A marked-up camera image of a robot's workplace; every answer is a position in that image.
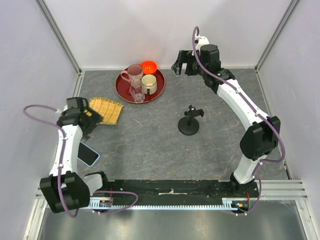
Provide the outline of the smartphone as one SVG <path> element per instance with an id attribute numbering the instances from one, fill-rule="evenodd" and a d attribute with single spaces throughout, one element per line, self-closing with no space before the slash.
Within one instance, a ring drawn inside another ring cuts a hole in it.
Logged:
<path id="1" fill-rule="evenodd" d="M 92 167 L 100 159 L 100 154 L 83 142 L 79 143 L 77 159 L 88 167 Z"/>

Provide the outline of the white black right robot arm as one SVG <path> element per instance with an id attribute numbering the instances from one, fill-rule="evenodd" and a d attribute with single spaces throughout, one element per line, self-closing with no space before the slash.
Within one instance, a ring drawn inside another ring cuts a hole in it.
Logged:
<path id="1" fill-rule="evenodd" d="M 259 166 L 278 146 L 281 121 L 260 110 L 242 90 L 234 74 L 221 66 L 217 45 L 205 44 L 197 51 L 180 50 L 171 68 L 180 75 L 183 64 L 186 64 L 185 74 L 201 76 L 205 85 L 230 106 L 245 129 L 239 143 L 242 157 L 228 184 L 230 193 L 240 197 L 254 186 Z"/>

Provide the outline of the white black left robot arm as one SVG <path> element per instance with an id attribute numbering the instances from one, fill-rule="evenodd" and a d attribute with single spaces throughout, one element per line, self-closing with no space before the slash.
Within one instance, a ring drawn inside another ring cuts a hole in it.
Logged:
<path id="1" fill-rule="evenodd" d="M 59 117 L 58 146 L 54 164 L 48 177 L 40 180 L 40 190 L 53 213 L 77 210 L 89 206 L 95 193 L 106 196 L 110 185 L 103 171 L 89 173 L 81 178 L 77 171 L 79 146 L 82 137 L 89 135 L 103 120 L 90 108 L 83 97 L 66 100 L 67 108 Z"/>

